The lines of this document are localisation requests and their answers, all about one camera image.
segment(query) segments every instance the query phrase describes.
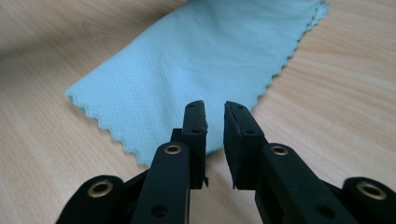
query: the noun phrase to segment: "light blue cloth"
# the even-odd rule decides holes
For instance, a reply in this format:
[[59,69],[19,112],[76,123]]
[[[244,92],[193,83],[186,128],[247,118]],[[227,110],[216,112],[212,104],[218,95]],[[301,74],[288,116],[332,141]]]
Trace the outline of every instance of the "light blue cloth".
[[327,11],[316,0],[191,0],[65,94],[147,165],[185,105],[204,100],[211,152],[222,148],[225,102],[253,107]]

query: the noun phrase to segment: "cloth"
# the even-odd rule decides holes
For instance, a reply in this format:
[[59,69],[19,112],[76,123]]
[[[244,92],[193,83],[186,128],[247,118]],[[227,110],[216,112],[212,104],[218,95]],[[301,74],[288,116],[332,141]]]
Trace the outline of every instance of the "cloth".
[[204,100],[209,153],[222,148],[225,102],[251,109],[327,12],[317,0],[190,0],[65,95],[146,165],[185,105]]

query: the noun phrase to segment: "wood grain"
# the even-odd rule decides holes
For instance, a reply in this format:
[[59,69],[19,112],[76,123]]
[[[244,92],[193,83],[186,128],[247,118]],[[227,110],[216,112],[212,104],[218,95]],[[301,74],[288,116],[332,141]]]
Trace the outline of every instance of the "wood grain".
[[[87,179],[147,169],[64,97],[64,90],[185,1],[0,3],[0,223],[54,223]],[[332,0],[253,114],[322,179],[396,190],[396,3]],[[260,223],[253,192],[232,190],[223,151],[191,223]]]

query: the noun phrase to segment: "wooden surface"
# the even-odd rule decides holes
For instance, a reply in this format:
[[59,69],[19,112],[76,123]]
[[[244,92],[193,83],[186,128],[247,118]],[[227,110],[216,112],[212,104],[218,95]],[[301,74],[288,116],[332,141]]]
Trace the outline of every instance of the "wooden surface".
[[[0,223],[53,223],[96,175],[136,165],[64,90],[184,1],[0,3]],[[253,114],[322,179],[350,176],[396,190],[396,3],[333,0]],[[191,223],[260,223],[253,192],[232,190],[223,151],[210,188],[191,193]]]

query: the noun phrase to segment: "microfiber cloth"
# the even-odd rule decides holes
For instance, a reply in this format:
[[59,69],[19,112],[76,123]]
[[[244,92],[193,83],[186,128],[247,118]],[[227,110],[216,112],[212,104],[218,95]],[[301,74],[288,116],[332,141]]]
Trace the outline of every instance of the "microfiber cloth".
[[203,100],[209,153],[222,148],[225,102],[251,109],[327,12],[316,0],[190,0],[65,94],[146,165]]

